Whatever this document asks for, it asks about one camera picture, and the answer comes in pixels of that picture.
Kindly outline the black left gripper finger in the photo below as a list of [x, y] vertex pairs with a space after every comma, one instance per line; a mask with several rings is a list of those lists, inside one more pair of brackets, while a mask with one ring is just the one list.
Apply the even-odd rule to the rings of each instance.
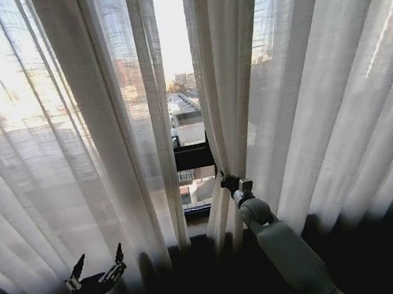
[[78, 291], [82, 287], [80, 283], [80, 276], [85, 263], [85, 255], [86, 254], [83, 253], [80, 256], [79, 261], [73, 266], [70, 276], [64, 280], [69, 292]]
[[115, 253], [115, 262], [112, 267], [103, 274], [103, 276], [99, 279], [98, 283], [108, 284], [117, 282], [121, 279], [122, 275], [125, 272], [127, 265], [124, 263], [124, 253], [122, 250], [122, 245], [119, 243], [117, 245], [116, 253]]

